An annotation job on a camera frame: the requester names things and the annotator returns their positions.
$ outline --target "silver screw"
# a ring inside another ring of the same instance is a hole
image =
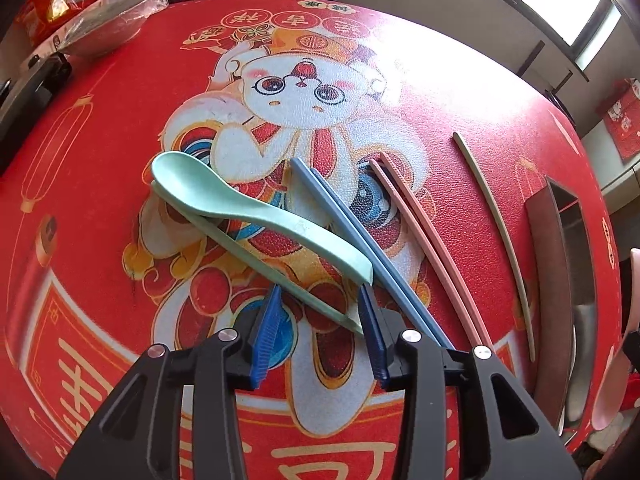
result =
[[[146,354],[155,359],[156,357],[162,357],[166,349],[164,345],[153,345],[149,347],[149,350],[146,351]]]
[[[488,359],[491,357],[491,350],[486,346],[480,345],[474,348],[474,354],[476,354],[478,359]]]
[[[405,330],[402,332],[402,339],[407,341],[408,343],[417,343],[422,339],[422,335],[417,330]]]
[[[238,332],[233,328],[223,328],[218,332],[218,339],[220,339],[220,341],[233,341],[236,337],[238,337]]]

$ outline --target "red tablecloth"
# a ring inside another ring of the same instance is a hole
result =
[[[311,66],[306,77],[325,91],[286,84]],[[264,279],[150,193],[148,164],[162,150],[191,153],[242,192],[326,225],[290,179],[287,160],[302,157],[351,203],[455,346],[469,349],[433,270],[365,171],[363,161],[390,152],[460,267],[498,355],[532,387],[508,259],[451,140],[455,130],[506,220],[536,323],[524,201],[545,175],[580,199],[599,314],[575,449],[620,339],[609,218],[578,137],[534,89],[472,49],[392,16],[314,0],[199,0],[151,16],[136,38],[69,83],[5,173],[0,298],[14,314],[7,322],[0,309],[8,349],[0,355],[0,409],[24,449],[55,472],[151,342],[191,346],[264,294]],[[231,222],[228,231],[337,308],[355,308],[353,286],[313,253],[259,226]],[[238,395],[250,476],[390,477],[402,392],[378,390],[360,339],[287,300],[271,365],[259,391]],[[455,478],[450,400],[447,475]],[[185,479],[190,414],[187,392]]]

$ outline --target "pink chopstick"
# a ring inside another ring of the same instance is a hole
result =
[[[396,204],[396,207],[400,210],[402,217],[409,224],[409,229],[418,240],[418,244],[424,251],[424,254],[427,256],[429,263],[431,264],[433,269],[436,271],[436,274],[438,275],[438,278],[442,283],[442,286],[444,287],[444,290],[446,291],[447,296],[449,297],[449,300],[453,304],[453,308],[458,314],[458,319],[460,320],[460,323],[462,323],[462,327],[465,329],[465,333],[466,333],[466,336],[469,338],[469,341],[473,346],[484,344],[480,339],[480,336],[478,334],[478,331],[476,330],[476,327],[473,324],[473,321],[471,321],[471,317],[469,316],[469,313],[465,308],[465,304],[462,302],[462,298],[460,298],[460,295],[458,294],[456,287],[453,285],[453,282],[451,281],[450,276],[447,274],[447,271],[445,270],[444,265],[440,261],[440,258],[438,257],[435,249],[433,248],[433,245],[431,245],[431,242],[424,234],[424,231],[420,228],[420,224],[418,224],[418,221],[415,219],[413,213],[408,208],[407,204],[404,203],[402,196],[398,193],[398,190],[388,179],[385,172],[382,171],[382,168],[380,168],[378,163],[375,160],[370,159],[369,165],[371,166],[371,169],[374,171],[374,173],[377,175],[382,186],[386,189],[386,192],[388,192],[389,195],[391,196],[391,200]]]
[[[449,250],[447,249],[446,245],[442,241],[442,238],[440,238],[440,235],[436,231],[436,228],[434,227],[433,223],[431,223],[430,218],[424,212],[424,209],[422,209],[422,207],[420,206],[418,199],[415,197],[414,193],[411,191],[411,188],[409,187],[407,182],[404,180],[404,178],[402,177],[402,174],[398,171],[398,168],[396,168],[396,165],[393,163],[393,161],[389,158],[389,156],[385,152],[380,153],[380,158],[382,160],[382,163],[385,165],[385,167],[388,169],[389,173],[391,174],[396,185],[399,187],[405,200],[408,202],[409,206],[414,212],[415,217],[418,219],[418,222],[420,222],[420,225],[423,229],[424,234],[426,234],[430,238],[431,242],[433,243],[433,246],[435,247],[442,263],[444,264],[448,275],[453,280],[453,283],[455,284],[458,290],[460,298],[462,298],[462,301],[464,303],[468,316],[471,318],[476,331],[480,335],[482,344],[493,349],[494,345],[491,341],[491,337],[489,336],[489,332],[486,329],[486,326],[484,325],[484,320],[482,320],[482,316],[478,311],[476,302],[474,301],[474,298],[471,296],[471,293],[469,292],[469,289],[466,286],[465,280],[462,278],[462,275],[458,270],[458,266],[453,261],[453,258],[451,257],[451,254],[449,253]]]

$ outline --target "clear plastic wrap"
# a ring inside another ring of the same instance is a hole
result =
[[[167,5],[167,0],[109,0],[79,15],[58,50],[72,56],[102,56],[133,38],[149,16]]]

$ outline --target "pair of blue chopsticks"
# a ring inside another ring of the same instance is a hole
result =
[[[441,346],[453,349],[447,335],[426,309],[418,295],[400,275],[394,264],[372,238],[364,225],[338,197],[328,182],[315,168],[309,169],[300,158],[290,160],[291,167],[316,202],[329,215],[342,232],[342,237],[362,252],[373,265],[374,276],[388,290],[402,312],[414,326]]]

